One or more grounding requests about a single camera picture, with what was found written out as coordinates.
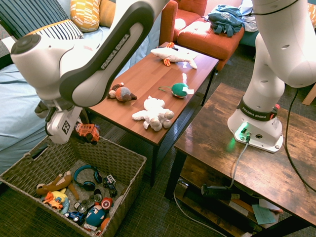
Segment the brown coffee table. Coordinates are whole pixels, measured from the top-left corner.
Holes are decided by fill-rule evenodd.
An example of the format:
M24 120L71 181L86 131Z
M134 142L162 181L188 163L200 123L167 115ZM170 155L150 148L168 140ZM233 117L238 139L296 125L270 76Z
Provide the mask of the brown coffee table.
M231 207L224 201L213 200L222 204L219 213L209 211L204 205L210 203L201 196L200 188L207 186L229 185L237 158L244 144L236 142L227 127L227 120L236 109L244 92L220 84L210 99L205 103L192 123L179 137L174 147L177 149L168 181L165 197L178 199L188 204L195 211L207 217L227 235L239 237L249 230L240 229L234 224L252 223L251 230L260 229L251 206L248 214L239 214L232 221ZM288 111L280 109L278 117L285 134ZM305 180L316 187L316 122L291 113L288 132L288 147L293 161ZM177 184L179 177L189 183L188 187ZM292 168L284 146L275 154L248 146L240 159L235 176L235 183L258 194L267 201L277 205L292 216L264 229L254 237L278 237L290 234L307 226L316 226L316 193L306 187Z
M180 46L176 47L180 51L188 50ZM186 122L191 117L195 108L200 104L201 100L203 100L202 104L204 103L214 76L218 59L200 53L195 54L197 54L194 59L197 64L196 70L191 68L189 63L184 62L171 63L171 66L167 67L160 58L150 53L113 82L113 85L123 82L124 86L129 88L130 91L138 97L137 100L122 103L116 99L105 99L100 104L90 108L92 112L97 113L117 127L135 135L137 138L140 138L153 146L152 167L150 172L151 185L154 185L155 182L158 154L160 157L165 156ZM158 89L160 86L172 86L178 82L185 82L183 79L184 74L187 77L186 84L189 89L194 89L194 95L187 95L185 98L180 99L174 97L171 91L166 92ZM210 79L205 95L197 93L197 90L201 87L207 77L210 77ZM143 127L143 121L134 121L132 119L132 114L144 109L144 101L148 96L164 100L165 108L174 112L174 118L172 119L173 126L170 129L163 128L159 132L155 132L149 127L146 130ZM193 103L190 102L193 101L196 96L201 99L197 102L195 101L194 105L192 105ZM187 111L188 109L186 108L188 105L191 106L189 111ZM185 108L187 111L186 116L179 121L178 118L181 117Z

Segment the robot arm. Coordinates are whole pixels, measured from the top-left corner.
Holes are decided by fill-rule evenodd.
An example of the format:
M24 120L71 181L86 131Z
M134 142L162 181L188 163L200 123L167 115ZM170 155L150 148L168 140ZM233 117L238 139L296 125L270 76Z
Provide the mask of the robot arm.
M259 30L256 61L249 87L228 127L240 142L252 134L250 145L278 151L282 124L275 116L284 83L304 87L316 82L316 36L307 0L252 0Z
M117 0L109 36L94 49L80 40L39 35L19 39L11 58L50 108L46 132L66 143L82 107L100 103L115 76L149 33L168 0Z

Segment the wicker basket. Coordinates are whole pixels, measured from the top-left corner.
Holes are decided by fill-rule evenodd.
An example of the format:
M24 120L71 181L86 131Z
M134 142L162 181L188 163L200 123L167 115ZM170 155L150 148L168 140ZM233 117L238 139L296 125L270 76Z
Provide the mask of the wicker basket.
M45 144L48 145L47 148L38 157L34 158L34 154ZM127 187L118 208L114 215L110 217L102 233L104 237L113 237L139 193L146 164L146 157L144 156L102 137L100 137L96 146L91 144L82 145L73 141L57 145L46 137L4 172L0 176L0 181L23 193L27 198L30 198L30 202L36 203L51 215L56 216L79 234L93 237L94 235L72 220L43 204L36 195L38 180L43 183L51 182L59 173L70 170L78 159L98 167L100 172L112 174L118 182Z

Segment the yellow patterned pillow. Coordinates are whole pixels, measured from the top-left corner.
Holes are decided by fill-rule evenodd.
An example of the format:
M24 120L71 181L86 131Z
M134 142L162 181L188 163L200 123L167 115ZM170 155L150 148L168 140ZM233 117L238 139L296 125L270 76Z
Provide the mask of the yellow patterned pillow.
M71 0L72 22L82 31L96 31L100 24L101 0Z
M308 3L308 13L314 28L316 28L316 5Z

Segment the headphones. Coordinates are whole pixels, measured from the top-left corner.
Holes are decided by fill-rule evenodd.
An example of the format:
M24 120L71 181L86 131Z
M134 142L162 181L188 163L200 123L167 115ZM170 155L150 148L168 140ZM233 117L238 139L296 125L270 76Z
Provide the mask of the headphones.
M85 189L86 191L93 191L93 190L95 189L95 184L94 184L93 182L91 182L91 181L85 181L83 184L81 184L81 183L79 183L79 182L77 181L77 176L78 176L78 174L79 174L81 171L83 171L84 169L93 169L93 170L94 170L93 177L94 177L95 181L96 181L97 183L99 183L99 184L102 183L103 178L102 178L101 175L99 174L99 171L98 171L97 167L91 166L91 165L88 165L88 164L87 164L87 165L84 165L84 166L82 166L82 167L80 167L79 169L77 169L77 170L75 171L75 173L74 173L74 181L75 181L75 183L76 183L79 187Z

